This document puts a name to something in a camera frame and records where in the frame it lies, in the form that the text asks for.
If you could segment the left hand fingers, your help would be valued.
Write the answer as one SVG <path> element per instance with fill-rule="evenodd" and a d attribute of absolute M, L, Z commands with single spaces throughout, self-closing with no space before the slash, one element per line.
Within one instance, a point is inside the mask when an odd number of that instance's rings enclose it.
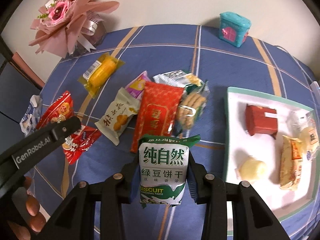
<path fill-rule="evenodd" d="M 9 221 L 12 232 L 17 239 L 31 239 L 31 231 L 38 234 L 46 224 L 44 215 L 40 212 L 39 201 L 27 191 L 31 186 L 32 179 L 25 177 L 23 186 L 19 187 L 12 195 L 14 206 L 18 209 L 19 214 L 22 214 L 24 221 L 28 226 Z"/>

